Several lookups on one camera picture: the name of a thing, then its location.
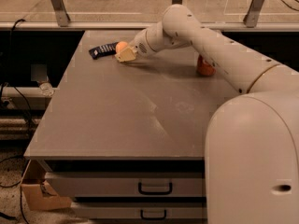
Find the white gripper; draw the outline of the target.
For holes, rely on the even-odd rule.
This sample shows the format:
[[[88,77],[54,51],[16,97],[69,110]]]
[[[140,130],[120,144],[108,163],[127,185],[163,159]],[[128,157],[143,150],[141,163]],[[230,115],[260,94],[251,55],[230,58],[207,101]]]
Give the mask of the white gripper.
[[[130,62],[136,59],[136,54],[149,57],[155,53],[155,51],[150,47],[147,39],[147,30],[144,29],[140,31],[132,41],[129,42],[127,47],[117,47],[116,48],[116,59],[120,62]]]

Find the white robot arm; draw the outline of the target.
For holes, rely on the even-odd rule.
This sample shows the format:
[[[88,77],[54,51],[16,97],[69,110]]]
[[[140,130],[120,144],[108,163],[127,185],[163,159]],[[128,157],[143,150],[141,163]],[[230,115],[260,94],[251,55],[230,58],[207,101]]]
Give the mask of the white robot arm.
[[[116,47],[119,62],[193,47],[237,91],[206,131],[208,224],[299,224],[298,74],[205,27],[183,5]]]

